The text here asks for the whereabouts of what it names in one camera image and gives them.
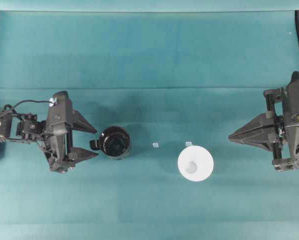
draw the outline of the table surface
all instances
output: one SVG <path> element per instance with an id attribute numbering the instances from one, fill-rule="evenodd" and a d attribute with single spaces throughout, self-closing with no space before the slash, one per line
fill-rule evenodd
<path id="1" fill-rule="evenodd" d="M 1 144 L 0 240 L 299 240 L 299 170 L 228 141 L 293 71 L 293 11 L 0 12 L 0 107 L 67 90 L 99 132 L 119 125 L 132 141 L 127 158 L 67 174 L 35 144 Z M 43 120 L 48 106 L 17 110 Z M 74 145 L 98 136 L 75 132 Z M 185 142 L 213 155 L 207 180 L 178 172 Z"/>

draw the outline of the cable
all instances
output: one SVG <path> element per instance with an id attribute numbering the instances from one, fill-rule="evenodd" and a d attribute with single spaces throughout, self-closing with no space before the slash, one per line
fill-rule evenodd
<path id="1" fill-rule="evenodd" d="M 1 115 L 0 115 L 0 118 L 4 117 L 5 115 L 9 114 L 9 112 L 13 111 L 13 109 L 15 109 L 17 106 L 23 104 L 23 103 L 48 103 L 48 104 L 54 104 L 54 102 L 51 102 L 51 101 L 36 101 L 36 100 L 23 100 L 23 101 L 20 101 L 19 103 L 15 104 L 14 106 L 12 106 L 9 110 L 3 112 Z"/>
<path id="2" fill-rule="evenodd" d="M 6 105 L 3 107 L 3 111 L 5 112 L 5 111 L 7 110 L 7 108 L 10 109 L 11 107 L 12 107 L 12 105 L 10 105 L 10 104 L 6 104 Z M 20 121 L 23 121 L 23 118 L 21 118 L 19 115 L 17 115 L 18 113 L 15 111 L 15 109 L 13 109 L 12 112 L 13 112 L 14 114 L 16 114 L 16 117 L 17 117 Z"/>

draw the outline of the black mug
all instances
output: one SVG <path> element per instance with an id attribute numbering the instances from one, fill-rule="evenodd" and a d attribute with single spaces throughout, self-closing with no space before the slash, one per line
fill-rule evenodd
<path id="1" fill-rule="evenodd" d="M 101 150 L 112 159 L 122 159 L 129 154 L 131 140 L 124 128 L 111 126 L 100 134 L 98 140 L 90 141 L 89 145 L 92 150 Z"/>

